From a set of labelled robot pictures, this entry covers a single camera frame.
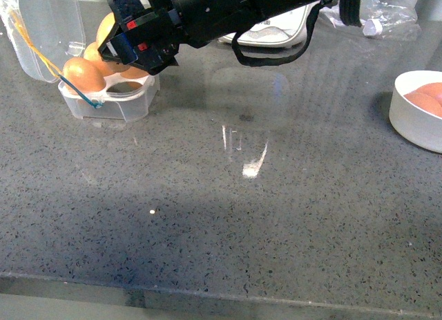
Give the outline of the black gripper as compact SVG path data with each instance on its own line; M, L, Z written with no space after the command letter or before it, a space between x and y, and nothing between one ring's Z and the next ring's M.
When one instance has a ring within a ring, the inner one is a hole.
M177 63L182 44L201 48L249 22L247 0L107 0L115 25L99 46L102 59L151 75Z

